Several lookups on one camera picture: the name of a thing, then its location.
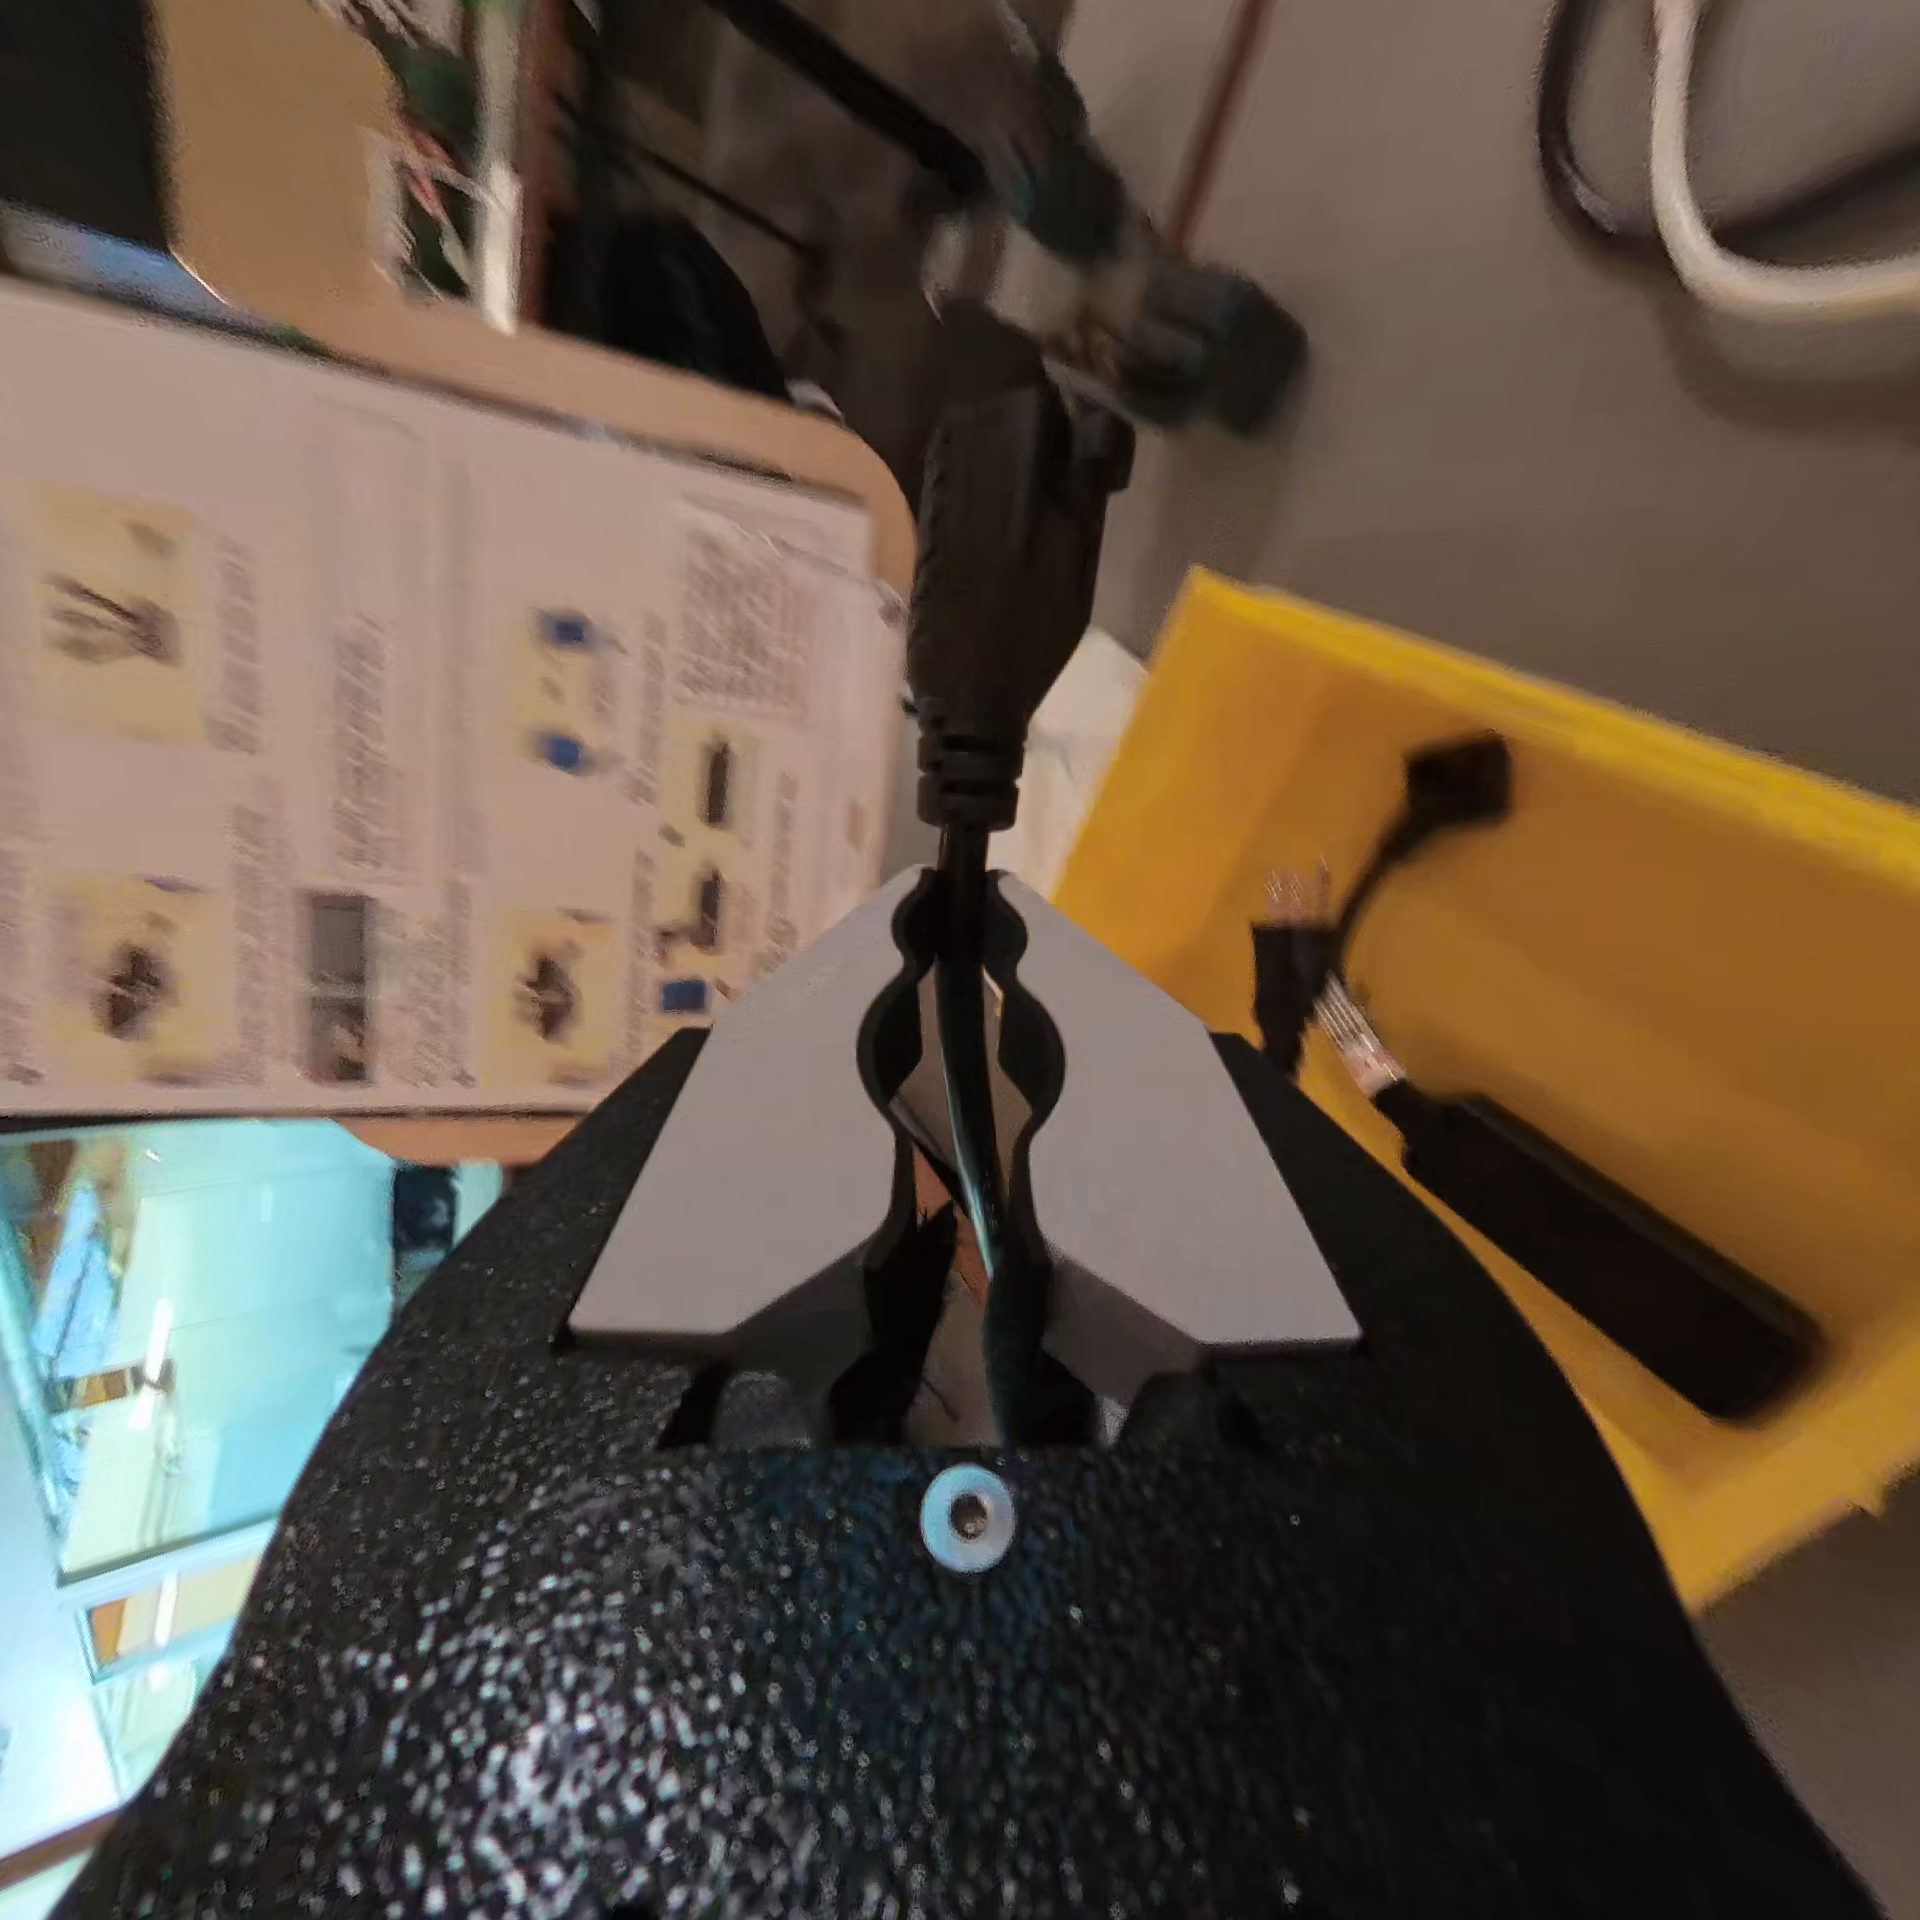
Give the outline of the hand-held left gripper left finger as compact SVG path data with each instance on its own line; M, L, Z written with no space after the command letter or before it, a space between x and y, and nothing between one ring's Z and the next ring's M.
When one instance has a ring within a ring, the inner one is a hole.
M958 1252L895 1112L938 900L938 872L901 872L698 1032L568 1311L578 1346L772 1373L838 1443L905 1435Z

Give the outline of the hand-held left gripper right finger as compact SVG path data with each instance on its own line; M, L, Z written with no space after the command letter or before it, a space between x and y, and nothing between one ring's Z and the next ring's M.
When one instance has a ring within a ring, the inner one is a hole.
M987 879L1003 1244L983 1359L1013 1443L1079 1441L1210 1360L1360 1332L1210 1029L1013 875Z

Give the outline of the yellow plastic bin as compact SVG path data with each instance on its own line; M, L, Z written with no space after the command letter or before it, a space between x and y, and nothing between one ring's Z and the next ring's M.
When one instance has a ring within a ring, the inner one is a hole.
M1482 1092L1799 1301L1809 1384L1716 1423L1426 1201L1567 1370L1698 1615L1916 1473L1916 814L1656 714L1195 570L1052 900L1253 1036L1270 875L1345 890L1403 757L1513 750L1345 976L1414 1080Z

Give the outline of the reflective glass panel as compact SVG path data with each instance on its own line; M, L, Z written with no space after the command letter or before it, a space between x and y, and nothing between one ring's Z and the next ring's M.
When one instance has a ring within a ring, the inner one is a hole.
M2 1858L146 1781L327 1421L505 1181L331 1120L2 1136Z

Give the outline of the printed instruction sheet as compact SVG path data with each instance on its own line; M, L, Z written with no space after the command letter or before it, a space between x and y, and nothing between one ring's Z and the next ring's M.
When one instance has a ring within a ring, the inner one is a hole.
M2 1115L584 1112L875 885L848 499L2 288Z

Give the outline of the dark blurred object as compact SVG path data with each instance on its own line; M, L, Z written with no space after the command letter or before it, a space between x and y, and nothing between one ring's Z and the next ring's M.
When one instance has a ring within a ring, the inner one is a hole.
M1033 324L1045 359L1135 425L1257 438L1306 332L1257 282L1178 250L1090 142L1049 156L1024 230L1064 273Z

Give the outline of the wooden board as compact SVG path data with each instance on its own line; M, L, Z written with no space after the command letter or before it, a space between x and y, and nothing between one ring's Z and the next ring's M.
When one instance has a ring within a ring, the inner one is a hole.
M311 3L146 3L171 250L214 298L327 354L534 419L855 499L868 570L907 590L913 517L848 427L543 327L411 301L376 265L368 137L394 123L379 51Z

